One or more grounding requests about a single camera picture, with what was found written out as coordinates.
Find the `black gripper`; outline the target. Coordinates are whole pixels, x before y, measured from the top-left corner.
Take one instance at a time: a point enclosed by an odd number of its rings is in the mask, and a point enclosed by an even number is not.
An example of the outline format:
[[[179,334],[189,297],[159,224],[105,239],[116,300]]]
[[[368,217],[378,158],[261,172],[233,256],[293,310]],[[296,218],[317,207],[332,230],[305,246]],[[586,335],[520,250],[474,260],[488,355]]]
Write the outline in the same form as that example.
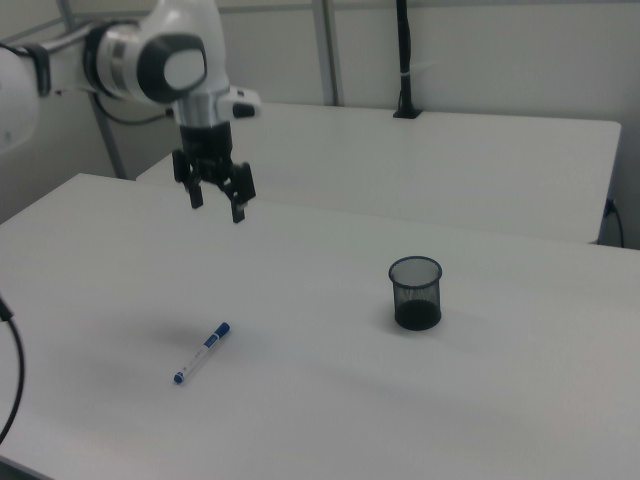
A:
[[[223,185],[222,191],[231,203],[235,224],[245,219],[245,208],[256,196],[251,167],[248,163],[232,164],[231,126],[180,127],[182,148],[172,152],[174,180],[189,194],[193,209],[203,206],[200,182]]]

